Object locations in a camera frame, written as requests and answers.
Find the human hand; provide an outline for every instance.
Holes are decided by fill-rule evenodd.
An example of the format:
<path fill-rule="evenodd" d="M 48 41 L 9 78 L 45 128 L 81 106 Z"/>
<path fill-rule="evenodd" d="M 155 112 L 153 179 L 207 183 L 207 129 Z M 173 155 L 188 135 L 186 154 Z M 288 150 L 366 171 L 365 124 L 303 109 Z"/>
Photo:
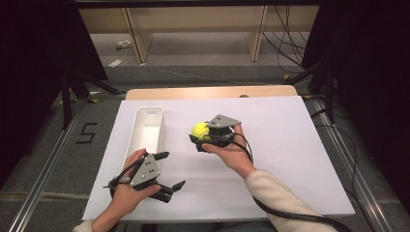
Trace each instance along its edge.
<path fill-rule="evenodd" d="M 124 164 L 123 170 L 130 166 L 133 162 L 141 159 L 146 154 L 145 149 L 138 150 L 130 155 Z M 124 174 L 124 177 L 130 177 L 134 168 L 131 168 Z M 152 185 L 143 190 L 135 190 L 127 184 L 119 184 L 114 192 L 111 202 L 108 207 L 92 222 L 94 232 L 108 231 L 111 229 L 123 216 L 135 210 L 136 206 L 143 199 L 161 190 L 159 185 Z"/>
<path fill-rule="evenodd" d="M 130 155 L 124 164 L 123 170 L 130 166 L 133 162 L 141 159 L 147 153 L 145 149 L 138 150 Z M 135 167 L 131 168 L 124 174 L 124 177 L 130 177 Z M 143 199 L 159 191 L 161 187 L 159 185 L 152 185 L 143 190 L 135 190 L 133 187 L 127 184 L 119 184 L 114 192 L 112 201 L 108 207 L 112 207 L 120 215 L 125 216 L 131 213 L 136 206 Z"/>
<path fill-rule="evenodd" d="M 235 133 L 244 135 L 241 125 L 235 125 L 234 131 Z M 244 147 L 247 147 L 245 139 L 240 135 L 235 135 L 234 141 Z M 249 160 L 247 153 L 233 143 L 227 145 L 226 147 L 218 147 L 213 144 L 204 143 L 202 144 L 202 148 L 209 153 L 218 155 L 226 166 L 233 169 L 244 179 L 250 172 L 256 170 L 252 162 Z"/>

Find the white tabletop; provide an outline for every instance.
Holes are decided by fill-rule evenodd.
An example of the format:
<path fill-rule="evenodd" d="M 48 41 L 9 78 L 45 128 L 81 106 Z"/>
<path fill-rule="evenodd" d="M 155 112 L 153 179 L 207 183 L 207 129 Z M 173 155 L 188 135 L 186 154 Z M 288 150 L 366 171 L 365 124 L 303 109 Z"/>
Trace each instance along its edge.
<path fill-rule="evenodd" d="M 212 100 L 123 101 L 83 219 L 96 218 L 110 202 L 107 185 L 121 172 L 135 111 L 163 108 L 163 185 L 186 184 L 169 203 L 145 199 L 123 220 L 138 222 L 229 221 L 266 218 L 243 180 L 213 154 L 198 153 L 190 142 L 192 127 L 222 114 L 242 121 L 254 164 L 283 180 L 292 191 L 325 216 L 354 210 L 300 97 Z"/>

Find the yellow ball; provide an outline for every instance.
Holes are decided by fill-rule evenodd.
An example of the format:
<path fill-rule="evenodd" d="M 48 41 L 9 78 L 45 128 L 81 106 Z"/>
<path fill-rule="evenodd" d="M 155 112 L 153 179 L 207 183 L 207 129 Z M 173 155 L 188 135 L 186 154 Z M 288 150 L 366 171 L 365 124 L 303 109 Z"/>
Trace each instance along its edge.
<path fill-rule="evenodd" d="M 209 139 L 206 135 L 209 133 L 209 128 L 207 126 L 207 123 L 198 123 L 193 127 L 192 134 L 193 136 L 197 137 L 198 139 Z"/>

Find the beige sleeve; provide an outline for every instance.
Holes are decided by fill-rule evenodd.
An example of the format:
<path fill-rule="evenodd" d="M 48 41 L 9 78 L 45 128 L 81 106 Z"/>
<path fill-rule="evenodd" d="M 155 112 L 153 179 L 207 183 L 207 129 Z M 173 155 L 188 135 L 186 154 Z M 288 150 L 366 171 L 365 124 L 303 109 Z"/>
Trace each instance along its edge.
<path fill-rule="evenodd" d="M 256 199 L 272 209 L 287 213 L 320 216 L 282 181 L 267 171 L 255 170 L 251 172 L 245 179 L 245 185 Z M 321 223 L 285 219 L 270 214 L 268 214 L 268 218 L 279 232 L 336 231 L 334 227 Z"/>
<path fill-rule="evenodd" d="M 92 223 L 92 220 L 84 220 L 73 229 L 73 232 L 93 232 L 93 227 L 91 227 Z"/>

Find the white container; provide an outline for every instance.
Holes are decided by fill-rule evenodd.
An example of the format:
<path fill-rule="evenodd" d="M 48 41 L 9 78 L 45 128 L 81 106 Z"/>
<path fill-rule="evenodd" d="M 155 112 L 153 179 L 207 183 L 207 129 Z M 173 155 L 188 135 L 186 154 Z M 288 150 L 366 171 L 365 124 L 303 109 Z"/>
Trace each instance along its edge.
<path fill-rule="evenodd" d="M 155 106 L 138 108 L 133 121 L 127 157 L 142 148 L 146 148 L 150 154 L 163 152 L 164 136 L 162 108 Z"/>

